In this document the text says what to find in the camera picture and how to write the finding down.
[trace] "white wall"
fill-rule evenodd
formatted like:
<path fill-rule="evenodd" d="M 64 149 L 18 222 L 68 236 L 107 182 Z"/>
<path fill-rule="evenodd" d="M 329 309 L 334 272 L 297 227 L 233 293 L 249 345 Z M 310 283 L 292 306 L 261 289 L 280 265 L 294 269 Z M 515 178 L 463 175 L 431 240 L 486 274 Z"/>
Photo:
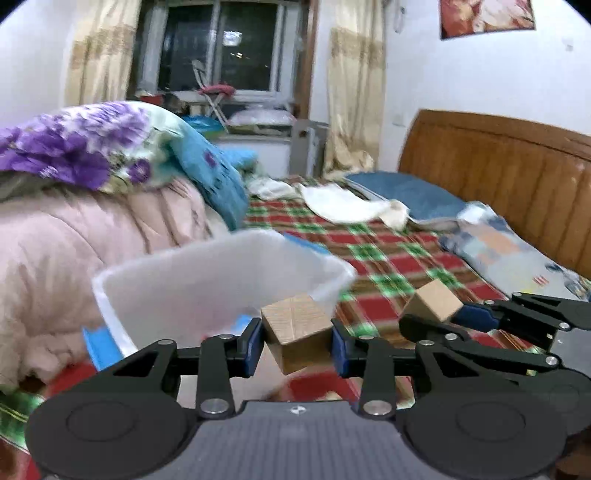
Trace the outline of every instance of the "white wall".
<path fill-rule="evenodd" d="M 0 127 L 63 104 L 76 4 L 27 0 L 0 24 Z"/>
<path fill-rule="evenodd" d="M 385 14 L 380 168 L 396 170 L 420 108 L 510 116 L 591 134 L 591 26 L 564 0 L 532 0 L 535 31 L 445 41 L 438 0 L 406 3 L 401 34 L 392 27 L 392 5 Z"/>

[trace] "wall picture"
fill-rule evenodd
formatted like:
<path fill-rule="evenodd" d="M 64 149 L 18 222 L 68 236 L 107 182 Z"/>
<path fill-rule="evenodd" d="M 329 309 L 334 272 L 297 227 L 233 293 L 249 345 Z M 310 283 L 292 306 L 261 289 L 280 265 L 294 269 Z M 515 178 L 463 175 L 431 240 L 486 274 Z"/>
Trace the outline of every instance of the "wall picture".
<path fill-rule="evenodd" d="M 441 39 L 535 28 L 531 0 L 439 0 Z"/>

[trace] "folding chair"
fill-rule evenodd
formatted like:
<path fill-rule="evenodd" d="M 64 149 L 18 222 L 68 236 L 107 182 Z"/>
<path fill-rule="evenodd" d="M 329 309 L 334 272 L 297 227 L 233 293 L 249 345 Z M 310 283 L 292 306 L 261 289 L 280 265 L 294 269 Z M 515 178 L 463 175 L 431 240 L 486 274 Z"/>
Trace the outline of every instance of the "folding chair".
<path fill-rule="evenodd" d="M 217 119 L 220 121 L 224 130 L 228 131 L 228 119 L 226 115 L 222 112 L 220 104 L 226 98 L 230 98 L 236 92 L 236 89 L 230 85 L 207 85 L 206 84 L 206 70 L 205 65 L 202 61 L 193 60 L 191 62 L 193 66 L 193 73 L 195 74 L 195 79 L 197 80 L 197 84 L 199 85 L 198 93 L 203 95 L 207 102 L 209 103 L 209 109 L 206 112 L 206 116 L 211 116 L 212 113 L 216 114 Z"/>

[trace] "beige curtain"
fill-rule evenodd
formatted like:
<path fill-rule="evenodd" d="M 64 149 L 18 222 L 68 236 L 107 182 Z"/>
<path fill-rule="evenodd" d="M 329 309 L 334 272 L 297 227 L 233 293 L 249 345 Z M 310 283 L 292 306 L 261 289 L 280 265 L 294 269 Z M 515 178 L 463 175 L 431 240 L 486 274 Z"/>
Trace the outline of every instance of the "beige curtain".
<path fill-rule="evenodd" d="M 384 110 L 382 0 L 337 0 L 330 32 L 324 176 L 375 169 Z"/>
<path fill-rule="evenodd" d="M 84 0 L 72 46 L 66 105 L 125 100 L 141 0 Z"/>

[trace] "white towel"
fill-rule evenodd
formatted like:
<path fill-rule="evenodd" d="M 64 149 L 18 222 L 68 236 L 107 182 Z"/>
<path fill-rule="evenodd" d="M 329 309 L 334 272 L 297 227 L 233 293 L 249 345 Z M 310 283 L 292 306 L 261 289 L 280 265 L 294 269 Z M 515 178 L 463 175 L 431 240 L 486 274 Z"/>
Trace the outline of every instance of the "white towel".
<path fill-rule="evenodd" d="M 401 230 L 408 219 L 408 208 L 398 200 L 369 202 L 334 183 L 322 187 L 297 186 L 306 205 L 331 223 L 365 223 L 380 218 L 386 225 Z"/>

